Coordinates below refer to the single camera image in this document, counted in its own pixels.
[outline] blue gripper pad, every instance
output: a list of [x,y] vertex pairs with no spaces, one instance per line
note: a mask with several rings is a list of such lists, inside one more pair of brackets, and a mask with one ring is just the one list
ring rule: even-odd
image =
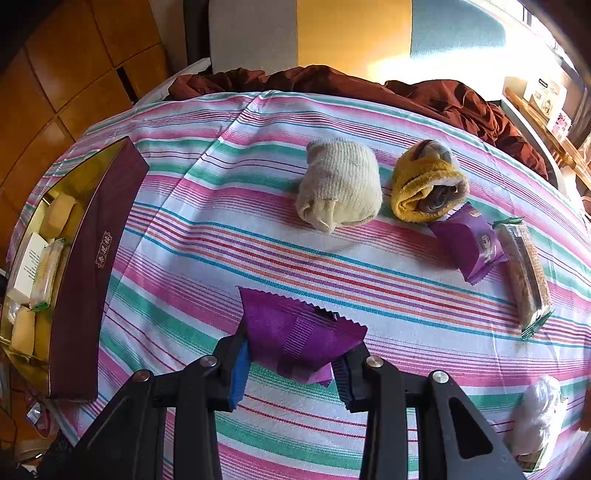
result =
[[248,353],[248,344],[244,342],[236,357],[236,363],[232,369],[232,381],[230,384],[230,395],[228,404],[234,410],[244,396],[248,372],[251,369],[251,356]]
[[351,391],[351,373],[349,365],[343,357],[333,360],[332,363],[333,375],[335,376],[336,389],[339,393],[341,402],[345,407],[349,408],[349,403],[353,400],[353,392]]

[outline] maroon box lid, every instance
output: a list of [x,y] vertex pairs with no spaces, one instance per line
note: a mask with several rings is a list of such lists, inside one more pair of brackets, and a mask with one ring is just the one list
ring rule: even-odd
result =
[[119,142],[122,146],[86,209],[59,287],[51,324],[50,398],[94,400],[98,395],[107,287],[129,211],[149,170],[128,137]]

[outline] metal screw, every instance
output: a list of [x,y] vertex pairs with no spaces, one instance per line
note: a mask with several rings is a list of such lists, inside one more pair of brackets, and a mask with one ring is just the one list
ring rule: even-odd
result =
[[449,375],[443,370],[437,370],[436,372],[433,372],[432,377],[437,383],[447,383],[449,380]]
[[150,378],[150,371],[149,370],[138,370],[134,373],[134,376],[131,377],[134,382],[145,382],[147,379]]
[[365,359],[365,363],[371,368],[379,368],[384,364],[384,360],[376,355],[369,356]]
[[215,358],[213,355],[206,355],[199,359],[199,363],[204,367],[213,367],[217,363],[217,358]]

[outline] brown blanket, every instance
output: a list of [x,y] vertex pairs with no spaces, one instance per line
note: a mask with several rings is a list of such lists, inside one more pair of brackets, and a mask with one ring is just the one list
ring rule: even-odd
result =
[[379,85],[325,65],[296,67],[273,75],[262,70],[236,69],[215,75],[179,76],[170,86],[168,98],[187,100],[208,93],[266,90],[322,93],[419,113],[476,135],[548,180],[544,160],[500,107],[456,80],[428,80],[414,85],[390,80]]

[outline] window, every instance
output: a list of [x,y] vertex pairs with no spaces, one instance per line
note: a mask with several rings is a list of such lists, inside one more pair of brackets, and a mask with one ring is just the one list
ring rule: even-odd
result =
[[564,49],[558,45],[558,42],[544,24],[529,13],[518,0],[488,0],[494,6],[508,13],[516,20],[529,26],[531,30],[539,36],[544,42],[560,57],[574,69],[573,62],[564,52]]

